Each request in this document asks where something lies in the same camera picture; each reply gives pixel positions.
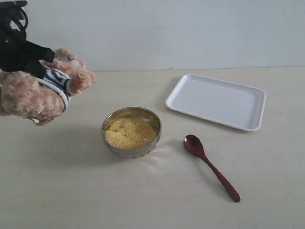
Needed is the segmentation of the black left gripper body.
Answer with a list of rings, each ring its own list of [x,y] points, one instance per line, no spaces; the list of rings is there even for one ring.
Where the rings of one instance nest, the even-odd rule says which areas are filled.
[[[3,72],[26,71],[26,32],[0,32],[0,69]]]

